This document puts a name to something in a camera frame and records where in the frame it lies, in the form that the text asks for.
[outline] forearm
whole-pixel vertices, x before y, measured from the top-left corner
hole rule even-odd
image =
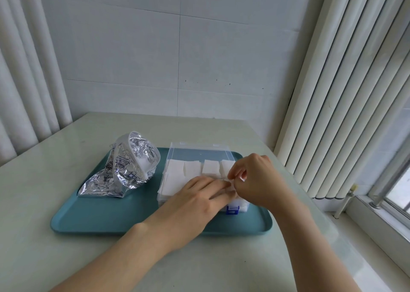
[[[130,291],[167,251],[143,223],[132,227],[109,250],[52,289]]]
[[[286,205],[273,205],[271,212],[283,234],[298,292],[360,291],[307,206],[295,196],[287,201]]]

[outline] crumpled foil bag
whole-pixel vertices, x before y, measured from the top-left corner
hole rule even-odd
[[[90,177],[77,196],[124,197],[152,178],[160,159],[158,149],[140,133],[122,135],[112,145],[105,168]]]

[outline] table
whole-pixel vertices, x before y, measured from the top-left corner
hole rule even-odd
[[[46,291],[118,239],[58,235],[49,224],[110,144],[132,130],[157,147],[171,141],[220,143],[243,156],[268,155],[362,290],[390,291],[245,121],[116,113],[89,113],[0,167],[1,291]],[[135,288],[171,290],[296,291],[276,222],[262,236],[198,237],[157,263]]]

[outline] hand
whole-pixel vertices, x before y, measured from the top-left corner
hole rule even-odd
[[[253,153],[238,160],[229,171],[228,179],[234,180],[240,197],[271,212],[273,207],[296,198],[266,155]]]
[[[236,197],[236,192],[230,191],[212,198],[230,185],[228,181],[195,177],[143,223],[156,237],[164,240],[165,254],[182,248]]]

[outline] person's left hand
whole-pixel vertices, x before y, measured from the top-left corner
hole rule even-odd
[[[205,176],[191,179],[142,224],[163,239],[165,254],[182,248],[198,236],[206,224],[235,196],[235,191],[216,193],[231,185],[228,181]]]

